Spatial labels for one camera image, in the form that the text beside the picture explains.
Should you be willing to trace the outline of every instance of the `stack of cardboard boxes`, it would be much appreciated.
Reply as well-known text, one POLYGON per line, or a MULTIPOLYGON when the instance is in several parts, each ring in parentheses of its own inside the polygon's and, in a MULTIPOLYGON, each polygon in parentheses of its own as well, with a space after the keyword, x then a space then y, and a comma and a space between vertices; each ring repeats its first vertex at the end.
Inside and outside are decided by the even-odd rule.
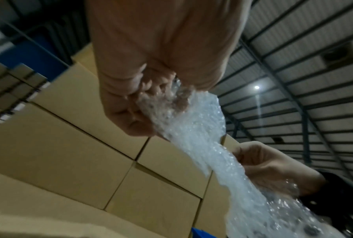
POLYGON ((74 60, 0 126, 0 212, 130 238, 187 238, 191 227, 224 238, 227 189, 169 142, 122 132, 103 113, 92 47, 74 60))
POLYGON ((24 64, 8 69, 0 63, 0 117, 7 119, 16 106, 30 101, 46 82, 46 77, 24 64))

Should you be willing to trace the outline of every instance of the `black sleeve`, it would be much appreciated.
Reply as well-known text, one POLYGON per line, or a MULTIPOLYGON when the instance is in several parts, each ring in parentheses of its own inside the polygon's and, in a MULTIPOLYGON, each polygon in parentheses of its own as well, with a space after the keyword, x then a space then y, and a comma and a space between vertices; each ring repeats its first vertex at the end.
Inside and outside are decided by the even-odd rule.
POLYGON ((315 194, 300 197, 301 202, 316 215, 330 217, 332 226, 339 231, 353 233, 353 182, 330 172, 319 172, 327 184, 315 194))

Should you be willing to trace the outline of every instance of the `hand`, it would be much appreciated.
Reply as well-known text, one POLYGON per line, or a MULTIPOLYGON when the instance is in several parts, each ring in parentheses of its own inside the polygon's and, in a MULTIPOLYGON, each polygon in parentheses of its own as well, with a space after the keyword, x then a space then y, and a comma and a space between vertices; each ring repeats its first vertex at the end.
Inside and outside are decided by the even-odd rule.
POLYGON ((300 195, 305 196, 316 193, 326 183, 318 171, 261 142, 240 143, 233 154, 255 184, 292 180, 297 184, 300 195))
POLYGON ((152 136, 129 95, 160 93, 178 75, 208 90, 222 77, 251 0, 87 0, 102 104, 126 133, 152 136))

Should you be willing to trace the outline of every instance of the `ceiling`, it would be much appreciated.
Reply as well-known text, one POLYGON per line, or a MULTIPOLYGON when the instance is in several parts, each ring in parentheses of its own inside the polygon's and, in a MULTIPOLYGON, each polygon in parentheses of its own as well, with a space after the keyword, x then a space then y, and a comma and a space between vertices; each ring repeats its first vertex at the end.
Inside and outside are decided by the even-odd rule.
MULTIPOLYGON (((81 0, 1 0, 0 17, 0 44, 23 40, 5 22, 29 36, 41 29, 69 65, 90 41, 81 0)), ((211 92, 237 141, 353 180, 353 0, 253 0, 211 92)))

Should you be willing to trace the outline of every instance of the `crumpled plastic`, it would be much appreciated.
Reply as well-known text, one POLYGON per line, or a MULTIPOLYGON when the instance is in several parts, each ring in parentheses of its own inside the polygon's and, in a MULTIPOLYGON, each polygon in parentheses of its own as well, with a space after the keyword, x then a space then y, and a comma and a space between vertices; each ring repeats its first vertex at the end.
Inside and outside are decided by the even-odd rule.
POLYGON ((188 154, 208 176, 230 191, 226 216, 229 238, 342 237, 330 231, 298 200, 257 189, 232 153, 220 144, 226 122, 218 98, 208 92, 173 86, 171 91, 140 95, 138 106, 164 138, 188 154))

